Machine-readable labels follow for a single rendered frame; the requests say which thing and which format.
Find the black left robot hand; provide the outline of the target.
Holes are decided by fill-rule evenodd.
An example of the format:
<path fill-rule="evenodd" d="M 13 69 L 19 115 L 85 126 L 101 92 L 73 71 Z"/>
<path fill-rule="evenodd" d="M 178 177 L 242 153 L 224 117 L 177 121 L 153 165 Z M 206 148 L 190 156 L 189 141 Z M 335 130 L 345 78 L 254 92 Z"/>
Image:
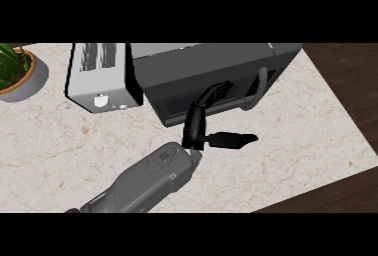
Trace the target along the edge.
<path fill-rule="evenodd" d="M 258 140 L 254 134 L 217 132 L 205 135 L 205 110 L 227 96 L 231 87 L 233 83 L 230 81 L 211 85 L 197 99 L 190 103 L 181 139 L 181 146 L 186 149 L 202 150 L 203 143 L 208 143 L 211 147 L 217 148 L 240 149 L 246 144 Z"/>

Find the round grey plant pot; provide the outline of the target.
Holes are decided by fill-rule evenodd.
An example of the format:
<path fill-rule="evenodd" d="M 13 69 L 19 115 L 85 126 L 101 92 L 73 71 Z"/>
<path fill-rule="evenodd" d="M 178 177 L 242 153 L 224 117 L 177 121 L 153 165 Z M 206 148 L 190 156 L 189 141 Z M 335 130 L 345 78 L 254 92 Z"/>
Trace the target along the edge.
<path fill-rule="evenodd" d="M 25 49 L 23 51 L 31 59 L 31 67 L 17 83 L 0 91 L 0 100 L 7 103 L 26 100 L 39 91 L 48 78 L 48 67 L 45 63 L 31 51 Z"/>

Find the dark grey microwave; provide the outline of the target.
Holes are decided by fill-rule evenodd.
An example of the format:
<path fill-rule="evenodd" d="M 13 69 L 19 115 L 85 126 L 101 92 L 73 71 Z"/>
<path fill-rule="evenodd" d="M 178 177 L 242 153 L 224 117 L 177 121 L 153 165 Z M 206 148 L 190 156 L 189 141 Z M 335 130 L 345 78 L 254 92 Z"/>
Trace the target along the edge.
<path fill-rule="evenodd" d="M 143 53 L 150 46 L 134 43 L 134 74 L 141 90 L 159 83 L 240 64 L 273 62 L 290 64 L 301 51 L 299 43 L 199 43 L 155 54 Z M 251 110 L 258 101 L 239 109 Z"/>

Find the green leafy plant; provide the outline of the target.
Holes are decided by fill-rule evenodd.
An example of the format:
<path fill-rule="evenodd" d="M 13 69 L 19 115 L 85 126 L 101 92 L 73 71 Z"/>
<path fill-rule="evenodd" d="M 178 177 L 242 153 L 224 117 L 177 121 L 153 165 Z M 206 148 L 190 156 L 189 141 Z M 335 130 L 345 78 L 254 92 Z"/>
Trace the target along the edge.
<path fill-rule="evenodd" d="M 17 83 L 29 67 L 31 59 L 23 49 L 13 49 L 8 43 L 0 43 L 0 91 Z"/>

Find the silver toaster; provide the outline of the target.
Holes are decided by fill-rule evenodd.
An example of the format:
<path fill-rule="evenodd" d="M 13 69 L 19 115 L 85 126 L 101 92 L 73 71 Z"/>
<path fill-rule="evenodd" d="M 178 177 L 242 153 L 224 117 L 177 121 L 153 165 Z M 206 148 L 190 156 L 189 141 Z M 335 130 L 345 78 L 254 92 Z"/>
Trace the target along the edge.
<path fill-rule="evenodd" d="M 143 105 L 128 43 L 73 43 L 65 96 L 90 113 Z"/>

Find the dark grey microwave door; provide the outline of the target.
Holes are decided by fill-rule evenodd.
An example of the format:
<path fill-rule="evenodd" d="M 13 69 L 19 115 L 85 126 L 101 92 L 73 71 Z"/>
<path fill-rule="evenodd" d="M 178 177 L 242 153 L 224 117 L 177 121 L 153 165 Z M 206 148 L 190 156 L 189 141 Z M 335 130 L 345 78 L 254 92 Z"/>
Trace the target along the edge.
<path fill-rule="evenodd" d="M 208 115 L 259 101 L 258 92 L 268 91 L 285 68 L 286 64 L 273 62 L 240 64 L 144 87 L 143 91 L 162 125 L 171 127 L 184 122 L 190 103 L 215 84 L 228 82 L 231 87 L 225 97 L 206 109 Z"/>

